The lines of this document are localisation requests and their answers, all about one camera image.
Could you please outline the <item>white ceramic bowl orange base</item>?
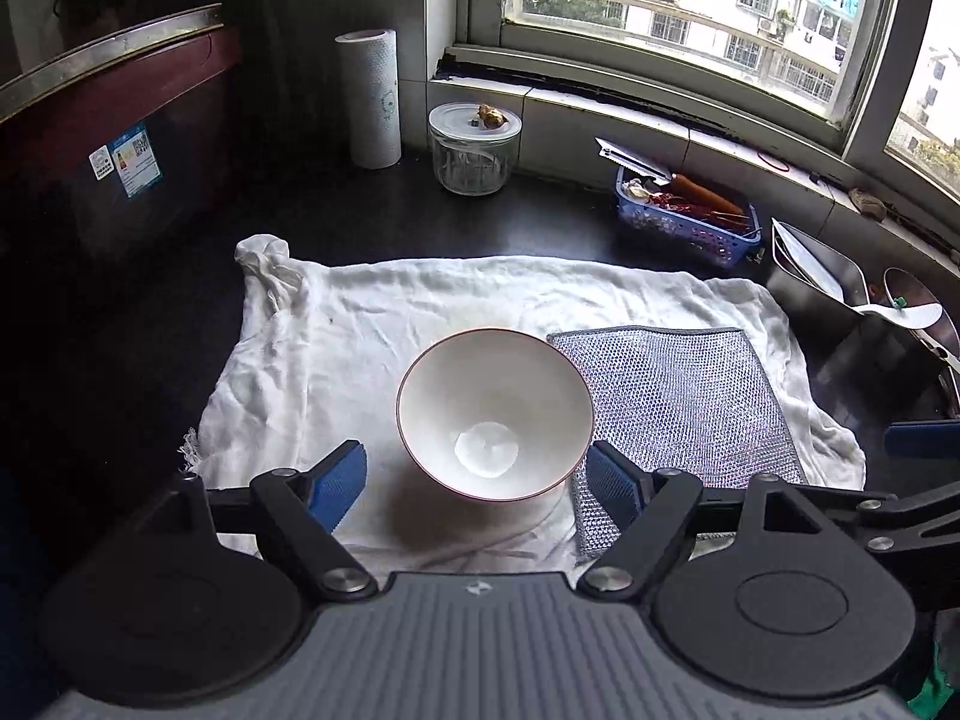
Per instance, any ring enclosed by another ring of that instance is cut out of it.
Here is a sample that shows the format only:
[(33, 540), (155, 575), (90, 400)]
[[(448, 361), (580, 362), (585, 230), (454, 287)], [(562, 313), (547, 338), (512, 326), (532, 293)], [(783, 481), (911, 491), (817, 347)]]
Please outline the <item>white ceramic bowl orange base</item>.
[(420, 470), (451, 493), (496, 504), (565, 483), (594, 421), (578, 367), (506, 328), (437, 341), (410, 364), (395, 397), (398, 435)]

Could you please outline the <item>white cotton cloth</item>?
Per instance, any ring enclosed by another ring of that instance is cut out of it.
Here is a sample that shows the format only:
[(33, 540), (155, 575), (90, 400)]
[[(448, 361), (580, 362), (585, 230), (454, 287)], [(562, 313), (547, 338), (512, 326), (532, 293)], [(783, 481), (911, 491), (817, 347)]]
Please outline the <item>white cotton cloth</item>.
[(237, 488), (275, 466), (304, 470), (355, 439), (368, 483), (337, 538), (373, 574), (573, 571), (566, 489), (483, 505), (439, 488), (395, 429), (398, 383), (421, 349), (472, 327), (534, 337), (594, 328), (727, 328), (747, 340), (786, 419), (805, 483), (857, 489), (866, 457), (812, 397), (788, 317), (742, 278), (636, 270), (551, 257), (396, 260), (324, 266), (270, 234), (239, 243), (244, 310), (238, 344), (195, 439), (197, 472)]

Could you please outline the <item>white spoon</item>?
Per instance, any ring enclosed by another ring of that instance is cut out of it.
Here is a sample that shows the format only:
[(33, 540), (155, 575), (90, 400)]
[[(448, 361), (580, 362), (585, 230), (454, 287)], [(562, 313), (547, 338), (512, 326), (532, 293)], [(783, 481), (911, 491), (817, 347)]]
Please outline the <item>white spoon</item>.
[(873, 316), (884, 319), (895, 327), (905, 330), (926, 330), (939, 322), (944, 314), (939, 302), (932, 304), (907, 305), (907, 307), (890, 307), (880, 304), (853, 305), (854, 312), (860, 316)]

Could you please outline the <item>steel container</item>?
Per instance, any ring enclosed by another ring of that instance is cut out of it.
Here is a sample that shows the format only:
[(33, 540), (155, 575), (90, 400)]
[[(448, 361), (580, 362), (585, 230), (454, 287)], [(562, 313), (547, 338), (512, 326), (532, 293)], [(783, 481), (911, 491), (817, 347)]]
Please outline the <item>steel container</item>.
[(771, 220), (766, 288), (793, 323), (848, 332), (869, 304), (864, 273), (854, 260), (792, 224)]

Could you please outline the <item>blue plastic basket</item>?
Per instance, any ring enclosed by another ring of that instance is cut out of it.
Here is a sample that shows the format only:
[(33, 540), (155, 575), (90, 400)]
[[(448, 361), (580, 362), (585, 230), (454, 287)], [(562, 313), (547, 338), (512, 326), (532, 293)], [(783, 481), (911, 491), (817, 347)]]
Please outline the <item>blue plastic basket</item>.
[(675, 244), (685, 254), (729, 270), (761, 242), (752, 205), (740, 215), (713, 211), (669, 193), (649, 193), (641, 177), (620, 167), (613, 184), (620, 223), (659, 244)]

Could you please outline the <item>glass jar with lid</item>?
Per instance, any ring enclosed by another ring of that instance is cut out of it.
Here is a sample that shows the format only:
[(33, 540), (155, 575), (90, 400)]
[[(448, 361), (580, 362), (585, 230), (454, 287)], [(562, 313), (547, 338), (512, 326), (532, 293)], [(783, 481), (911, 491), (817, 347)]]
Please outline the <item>glass jar with lid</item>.
[(500, 192), (519, 160), (523, 119), (497, 107), (506, 123), (487, 130), (477, 119), (480, 104), (440, 104), (428, 115), (434, 177), (448, 192), (462, 197)]

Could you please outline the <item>dark red rice cooker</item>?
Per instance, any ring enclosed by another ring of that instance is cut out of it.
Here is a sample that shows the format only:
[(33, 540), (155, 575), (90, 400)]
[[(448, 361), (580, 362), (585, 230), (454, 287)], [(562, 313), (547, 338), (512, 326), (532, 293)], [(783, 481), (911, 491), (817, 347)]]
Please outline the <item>dark red rice cooker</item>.
[(239, 60), (221, 5), (202, 5), (3, 85), (2, 223), (117, 257), (202, 208), (221, 174)]

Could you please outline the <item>white paper towel roll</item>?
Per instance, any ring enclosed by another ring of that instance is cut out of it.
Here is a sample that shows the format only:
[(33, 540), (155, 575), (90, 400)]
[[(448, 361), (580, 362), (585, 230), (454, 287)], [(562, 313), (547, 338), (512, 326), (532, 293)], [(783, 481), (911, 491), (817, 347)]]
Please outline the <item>white paper towel roll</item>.
[(364, 169), (391, 167), (402, 156), (395, 31), (345, 32), (335, 47), (353, 161)]

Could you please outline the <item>small brown nut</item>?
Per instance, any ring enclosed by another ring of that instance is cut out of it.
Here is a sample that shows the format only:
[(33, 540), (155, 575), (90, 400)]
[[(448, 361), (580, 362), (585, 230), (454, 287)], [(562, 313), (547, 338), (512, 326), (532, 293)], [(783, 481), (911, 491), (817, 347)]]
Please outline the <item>small brown nut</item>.
[(477, 119), (480, 125), (487, 130), (496, 130), (506, 123), (506, 115), (500, 109), (496, 109), (489, 104), (478, 106)]

